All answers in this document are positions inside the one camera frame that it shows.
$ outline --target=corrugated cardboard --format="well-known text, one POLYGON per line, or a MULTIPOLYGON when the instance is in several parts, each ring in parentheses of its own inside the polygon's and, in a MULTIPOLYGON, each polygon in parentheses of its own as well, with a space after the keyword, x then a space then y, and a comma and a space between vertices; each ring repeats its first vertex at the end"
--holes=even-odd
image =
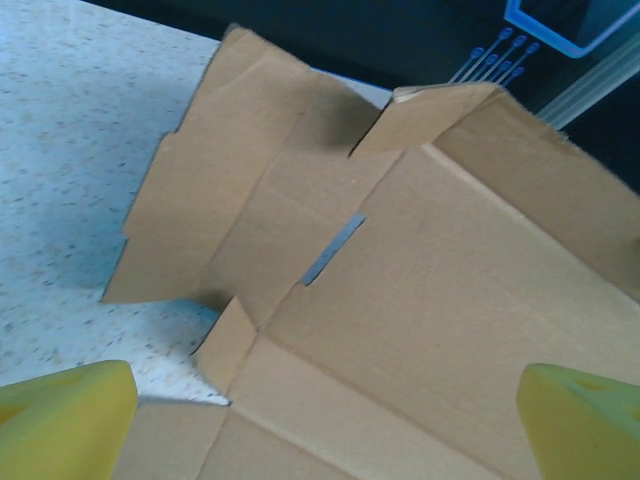
POLYGON ((495 85, 379 112, 233 29, 125 233, 105 300, 226 306, 233 403, 143 406, 117 479, 533 480, 526 364, 640 383, 640 201, 495 85))

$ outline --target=white speckled surface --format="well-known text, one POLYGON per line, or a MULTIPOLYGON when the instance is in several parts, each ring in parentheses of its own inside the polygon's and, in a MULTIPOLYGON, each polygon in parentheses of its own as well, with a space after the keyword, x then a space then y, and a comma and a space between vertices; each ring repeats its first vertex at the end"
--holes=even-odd
POLYGON ((213 312, 98 302, 217 42, 78 0, 0 0, 0 42, 0 384, 117 358, 143 398, 223 403, 188 358, 213 312))

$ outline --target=cardboard edge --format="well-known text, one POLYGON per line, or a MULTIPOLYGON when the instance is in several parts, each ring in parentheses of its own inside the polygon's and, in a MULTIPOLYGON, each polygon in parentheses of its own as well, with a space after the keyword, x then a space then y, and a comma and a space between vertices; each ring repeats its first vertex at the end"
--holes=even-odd
POLYGON ((120 262, 123 260, 124 252, 127 250, 127 243, 129 243, 129 237, 126 235, 126 233, 124 233, 124 231, 123 231, 123 235, 125 236, 125 238, 124 238, 124 242, 123 242, 123 245, 122 245, 122 249, 120 250, 120 254, 118 255, 118 259, 116 260, 116 263, 115 263, 115 265, 113 267, 113 271, 111 272, 111 276, 109 277, 109 280, 107 280, 107 285, 104 287, 104 290, 102 291, 102 294, 100 295, 100 300, 98 300, 100 303, 103 303, 105 305, 110 305, 110 304, 117 303, 117 295, 113 295, 112 294, 112 291, 113 291, 112 286, 116 284, 116 281, 114 281, 114 277, 116 275, 116 272, 118 270, 118 266, 120 265, 120 262))
POLYGON ((376 122, 351 150, 349 157, 432 143, 496 94, 508 95, 506 90, 493 83, 397 88, 376 122), (440 104, 433 109, 437 116, 430 116, 430 106, 435 105, 446 91, 453 97, 446 105, 447 109, 443 113, 443 105, 440 104))
POLYGON ((200 90, 200 86, 202 85, 202 82, 204 81, 205 77, 207 76, 207 73, 209 72, 209 69, 211 68, 211 65, 213 64, 213 61, 215 60, 216 56, 218 56, 220 54, 221 51, 223 51, 223 49, 228 48, 230 45, 235 44, 238 39, 240 37, 234 38, 232 36, 232 33, 242 33, 245 34, 247 32, 249 32, 249 30, 246 30, 244 28, 242 28, 240 25, 236 24, 236 23, 232 23, 230 24, 227 29, 225 30, 224 34, 222 35, 222 38, 220 39, 220 43, 218 44, 218 47, 215 49, 215 51, 213 52, 213 55, 211 55, 211 58, 209 59, 209 61, 207 62, 207 65, 204 67, 202 74, 200 75, 200 78, 198 79, 198 83, 196 84, 195 88, 193 89, 193 93, 191 94, 191 97, 189 98, 189 102, 187 104, 187 108, 185 108, 182 116, 180 117, 180 121, 178 122, 178 125, 171 131, 166 132, 164 134, 161 135, 160 139, 158 140, 158 144, 156 145, 156 148, 153 152, 153 154, 151 155, 151 159, 149 161, 149 165, 147 165, 147 169, 142 177, 142 181, 140 182, 140 185, 138 186, 138 190, 136 191, 134 197, 133 197, 133 201, 131 202, 131 207, 129 208, 129 211, 127 212, 127 218, 124 221, 124 225, 123 225, 123 234, 126 237, 130 237, 133 232, 132 230, 132 226, 131 226, 131 221, 130 221, 130 214, 131 211, 133 210, 133 205, 135 203, 135 200, 138 198, 138 194, 140 193, 140 190, 142 189, 142 186, 144 185, 145 180, 147 179, 147 176, 149 175, 149 172, 153 166, 153 161, 155 160, 155 158, 158 156, 158 152, 160 151, 161 147, 166 143, 171 141, 170 139, 174 136, 180 133, 180 129, 182 128, 182 125, 184 124, 185 119, 187 118, 187 115, 189 114, 189 110, 191 109, 191 107, 193 106, 193 102, 198 94, 198 91, 200 90))
POLYGON ((191 358, 202 375, 227 395, 257 336, 242 303, 234 297, 191 358))

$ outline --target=yellow object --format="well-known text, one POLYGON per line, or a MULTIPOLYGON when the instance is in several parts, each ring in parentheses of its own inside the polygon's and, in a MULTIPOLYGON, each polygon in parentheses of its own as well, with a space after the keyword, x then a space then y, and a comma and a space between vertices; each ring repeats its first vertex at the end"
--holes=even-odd
POLYGON ((640 387, 529 365, 518 409, 544 480, 640 479, 640 387))
POLYGON ((0 479, 107 480, 137 407, 126 362, 0 388, 0 479))

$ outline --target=cardboard tab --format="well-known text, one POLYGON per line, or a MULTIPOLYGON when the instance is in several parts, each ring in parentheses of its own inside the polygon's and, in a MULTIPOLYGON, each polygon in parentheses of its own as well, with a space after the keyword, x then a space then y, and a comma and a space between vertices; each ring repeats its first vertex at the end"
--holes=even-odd
POLYGON ((193 353, 194 363, 207 380, 221 393, 227 394, 256 335, 257 331, 242 304, 234 298, 193 353))

